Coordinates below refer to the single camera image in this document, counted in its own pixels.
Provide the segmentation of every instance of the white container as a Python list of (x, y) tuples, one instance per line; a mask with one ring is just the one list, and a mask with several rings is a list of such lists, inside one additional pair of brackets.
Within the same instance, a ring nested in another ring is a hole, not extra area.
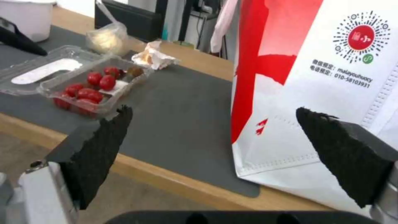
[(50, 35), (55, 0), (0, 0), (0, 17), (17, 25), (34, 42)]

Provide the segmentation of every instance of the floor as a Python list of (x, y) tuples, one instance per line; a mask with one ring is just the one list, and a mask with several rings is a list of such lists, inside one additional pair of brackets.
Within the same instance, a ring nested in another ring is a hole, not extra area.
[[(0, 172), (16, 183), (19, 175), (48, 150), (17, 138), (0, 134)], [(79, 224), (104, 223), (132, 210), (213, 210), (178, 195), (110, 173), (96, 198), (80, 211)]]

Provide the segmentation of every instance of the gray desk mat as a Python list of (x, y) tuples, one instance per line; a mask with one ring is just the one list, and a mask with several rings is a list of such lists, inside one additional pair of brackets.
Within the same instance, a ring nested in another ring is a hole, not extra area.
[[(62, 45), (84, 46), (84, 36), (53, 26), (46, 50)], [(0, 69), (36, 57), (0, 45)], [(236, 176), (230, 144), (231, 83), (185, 67), (173, 65), (155, 72), (133, 89), (121, 103), (134, 110), (120, 152), (135, 159), (257, 197), (259, 186)], [(38, 94), (0, 94), (0, 112), (28, 122), (71, 133), (89, 121), (56, 108)]]

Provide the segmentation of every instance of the red cherry tomato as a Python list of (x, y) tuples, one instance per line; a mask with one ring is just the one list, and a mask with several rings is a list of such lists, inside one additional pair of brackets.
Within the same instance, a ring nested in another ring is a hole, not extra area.
[(94, 112), (97, 108), (96, 104), (98, 104), (96, 101), (90, 99), (79, 99), (77, 100), (77, 104), (79, 107), (79, 114), (85, 116), (94, 116), (96, 114)]
[[(60, 95), (60, 97), (62, 97), (62, 98), (67, 98), (67, 99), (71, 99), (71, 97), (69, 96), (69, 94), (66, 93), (66, 92), (63, 92), (63, 93)], [(70, 108), (70, 103), (68, 103), (68, 102), (66, 102), (65, 100), (60, 99), (60, 98), (53, 98), (53, 100), (54, 100), (54, 103), (55, 103), (55, 105), (56, 105), (57, 107), (62, 108), (62, 109), (64, 109), (64, 110), (69, 110), (69, 108)]]
[(95, 101), (96, 103), (101, 102), (103, 96), (100, 92), (90, 88), (82, 88), (77, 93), (77, 99), (89, 99)]
[(110, 91), (115, 87), (116, 80), (111, 75), (104, 75), (104, 77), (102, 77), (102, 79), (99, 83), (100, 83), (99, 86), (101, 89), (103, 89), (105, 91)]
[(74, 83), (71, 85), (68, 85), (65, 88), (65, 92), (70, 96), (70, 97), (75, 97), (77, 92), (84, 88), (84, 85), (82, 83)]
[(93, 86), (99, 85), (102, 75), (99, 72), (90, 72), (87, 76), (87, 82)]
[(114, 76), (115, 79), (118, 79), (120, 77), (120, 70), (118, 68), (116, 68), (116, 67), (111, 67), (111, 66), (106, 67), (106, 68), (104, 68), (103, 72), (106, 75)]

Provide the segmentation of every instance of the green logo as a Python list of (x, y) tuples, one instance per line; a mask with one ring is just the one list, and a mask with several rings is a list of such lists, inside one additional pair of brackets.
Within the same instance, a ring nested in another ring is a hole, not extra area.
[(363, 56), (362, 61), (363, 61), (365, 64), (370, 64), (370, 63), (372, 63), (372, 61), (373, 61), (373, 55), (371, 55), (371, 54), (366, 54), (365, 56)]

